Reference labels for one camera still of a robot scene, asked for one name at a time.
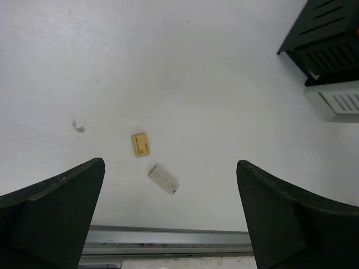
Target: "metal strip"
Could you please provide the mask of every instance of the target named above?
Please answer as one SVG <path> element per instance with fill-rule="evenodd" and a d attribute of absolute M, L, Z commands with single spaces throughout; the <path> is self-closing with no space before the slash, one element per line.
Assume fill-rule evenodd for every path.
<path fill-rule="evenodd" d="M 252 253 L 248 233 L 92 226 L 82 251 L 89 256 L 157 256 Z"/>

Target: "dark speck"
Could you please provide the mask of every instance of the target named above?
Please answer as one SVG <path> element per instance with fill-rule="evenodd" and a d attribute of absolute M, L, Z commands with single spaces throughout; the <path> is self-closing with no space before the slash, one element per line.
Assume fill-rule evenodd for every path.
<path fill-rule="evenodd" d="M 84 133 L 86 131 L 84 126 L 81 126 L 79 128 L 77 127 L 75 119 L 72 119 L 72 128 L 78 133 Z"/>

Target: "black object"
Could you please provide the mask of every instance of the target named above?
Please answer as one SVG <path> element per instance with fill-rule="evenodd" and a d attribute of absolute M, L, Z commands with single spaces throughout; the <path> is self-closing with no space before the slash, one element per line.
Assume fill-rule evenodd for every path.
<path fill-rule="evenodd" d="M 308 0 L 278 54 L 292 58 L 307 86 L 359 80 L 358 30 L 358 0 Z"/>
<path fill-rule="evenodd" d="M 258 269 L 358 269 L 359 207 L 308 192 L 247 161 L 237 182 Z"/>
<path fill-rule="evenodd" d="M 0 197 L 0 268 L 77 268 L 105 173 L 92 159 Z"/>

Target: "gray smudge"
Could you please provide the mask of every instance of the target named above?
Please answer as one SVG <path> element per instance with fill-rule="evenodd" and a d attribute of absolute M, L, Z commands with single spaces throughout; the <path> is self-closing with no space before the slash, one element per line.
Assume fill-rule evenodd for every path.
<path fill-rule="evenodd" d="M 83 133 L 86 131 L 85 127 L 84 126 L 81 126 L 81 127 L 77 127 L 77 124 L 76 124 L 76 121 L 75 119 L 72 119 L 72 128 L 76 131 L 76 132 L 79 132 L 79 133 Z"/>

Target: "small rectangular block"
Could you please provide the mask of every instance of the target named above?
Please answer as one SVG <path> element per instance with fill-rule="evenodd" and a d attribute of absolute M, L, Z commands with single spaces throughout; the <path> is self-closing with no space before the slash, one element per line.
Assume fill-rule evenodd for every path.
<path fill-rule="evenodd" d="M 134 145 L 136 157 L 146 156 L 151 153 L 146 133 L 139 133 L 133 135 L 132 143 Z"/>
<path fill-rule="evenodd" d="M 159 164 L 156 164 L 151 169 L 148 177 L 169 194 L 174 194 L 180 187 L 177 179 Z"/>

